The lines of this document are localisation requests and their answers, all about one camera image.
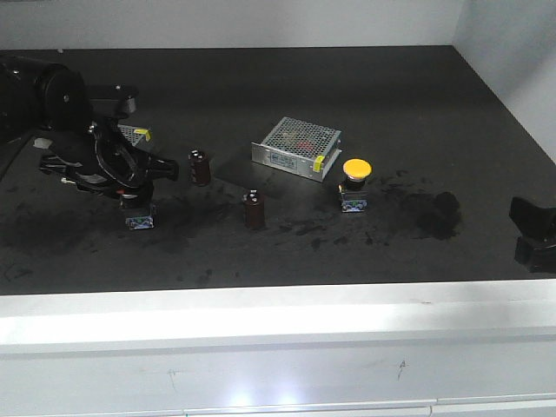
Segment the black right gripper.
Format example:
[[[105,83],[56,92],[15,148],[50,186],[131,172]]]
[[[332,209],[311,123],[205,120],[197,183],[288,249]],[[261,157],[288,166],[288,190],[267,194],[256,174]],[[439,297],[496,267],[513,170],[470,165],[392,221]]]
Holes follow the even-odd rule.
[[[515,196],[509,217],[520,232],[514,260],[530,273],[555,273],[555,207],[542,208]]]

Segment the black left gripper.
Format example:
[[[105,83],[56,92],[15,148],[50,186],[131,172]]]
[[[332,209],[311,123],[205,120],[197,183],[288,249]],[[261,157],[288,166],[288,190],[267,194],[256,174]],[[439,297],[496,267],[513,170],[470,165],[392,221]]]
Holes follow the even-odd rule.
[[[50,153],[45,174],[63,175],[81,191],[108,198],[149,198],[150,181],[176,181],[179,164],[134,147],[116,119],[96,119],[84,131],[38,129],[36,145]]]

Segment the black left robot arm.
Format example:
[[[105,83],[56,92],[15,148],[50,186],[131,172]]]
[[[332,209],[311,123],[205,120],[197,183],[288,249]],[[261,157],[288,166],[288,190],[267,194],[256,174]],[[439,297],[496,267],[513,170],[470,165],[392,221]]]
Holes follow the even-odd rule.
[[[39,169],[77,189],[118,198],[150,194],[157,179],[174,181],[176,161],[133,146],[118,127],[136,109],[138,90],[87,85],[60,63],[1,58],[1,144],[33,140],[49,151]]]

